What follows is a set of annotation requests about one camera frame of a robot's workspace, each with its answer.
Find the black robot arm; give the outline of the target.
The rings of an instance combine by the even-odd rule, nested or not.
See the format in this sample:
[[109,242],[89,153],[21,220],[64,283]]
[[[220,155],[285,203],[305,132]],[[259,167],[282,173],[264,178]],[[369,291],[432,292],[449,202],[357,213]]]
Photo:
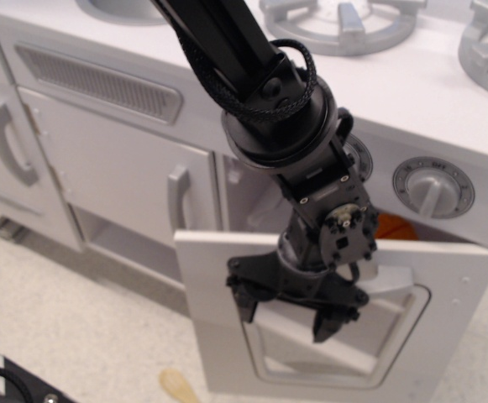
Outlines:
[[276,251],[233,257],[227,284],[240,319],[279,299],[312,309],[313,338],[359,317],[358,263],[376,249],[378,212],[344,151],[352,115],[337,106],[310,51],[268,40],[243,1],[159,1],[207,94],[222,108],[237,158],[266,174],[292,214]]

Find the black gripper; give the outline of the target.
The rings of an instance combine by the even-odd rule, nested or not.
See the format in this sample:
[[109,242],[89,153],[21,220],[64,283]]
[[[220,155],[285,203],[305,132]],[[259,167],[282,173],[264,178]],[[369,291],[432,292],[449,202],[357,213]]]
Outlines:
[[233,293],[241,322],[252,323],[257,306],[273,300],[315,311],[315,343],[327,341],[346,322],[357,319],[359,309],[370,301],[365,291],[334,271],[300,270],[279,251],[232,257],[226,285]]

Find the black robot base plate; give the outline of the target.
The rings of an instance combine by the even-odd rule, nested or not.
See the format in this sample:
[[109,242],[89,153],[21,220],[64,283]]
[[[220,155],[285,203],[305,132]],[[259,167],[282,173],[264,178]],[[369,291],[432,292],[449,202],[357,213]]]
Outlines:
[[4,382],[0,402],[75,402],[65,392],[8,359],[0,366],[0,380]]

